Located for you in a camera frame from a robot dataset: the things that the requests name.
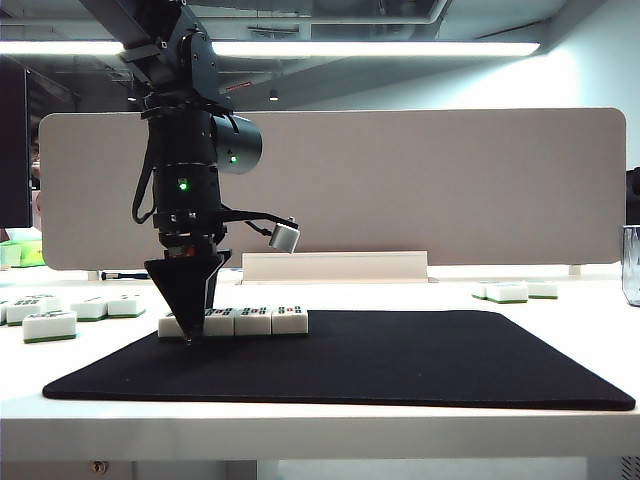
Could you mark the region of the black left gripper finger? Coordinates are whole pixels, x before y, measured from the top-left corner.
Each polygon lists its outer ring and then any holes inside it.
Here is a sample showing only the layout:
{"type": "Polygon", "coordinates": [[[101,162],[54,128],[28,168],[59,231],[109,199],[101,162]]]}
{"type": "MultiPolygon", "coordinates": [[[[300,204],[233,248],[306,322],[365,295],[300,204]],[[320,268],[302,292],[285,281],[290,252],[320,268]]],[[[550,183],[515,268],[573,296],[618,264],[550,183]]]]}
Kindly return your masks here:
{"type": "Polygon", "coordinates": [[[221,268],[229,261],[230,258],[231,258],[230,249],[220,250],[218,252],[217,264],[212,274],[207,278],[205,282],[204,319],[207,319],[207,316],[212,312],[212,309],[213,309],[218,273],[221,270],[221,268]]]}
{"type": "Polygon", "coordinates": [[[144,262],[150,278],[174,314],[188,343],[203,335],[204,309],[217,257],[182,257],[144,262]]]}

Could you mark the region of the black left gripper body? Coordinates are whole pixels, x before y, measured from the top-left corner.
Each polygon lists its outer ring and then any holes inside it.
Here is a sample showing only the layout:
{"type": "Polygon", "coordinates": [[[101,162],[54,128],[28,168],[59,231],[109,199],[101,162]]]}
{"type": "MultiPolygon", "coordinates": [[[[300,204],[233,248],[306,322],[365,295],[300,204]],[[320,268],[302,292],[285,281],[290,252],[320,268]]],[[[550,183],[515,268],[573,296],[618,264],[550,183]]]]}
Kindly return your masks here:
{"type": "Polygon", "coordinates": [[[166,258],[220,257],[225,258],[224,250],[217,250],[222,239],[212,233],[159,233],[159,241],[165,248],[166,258]]]}

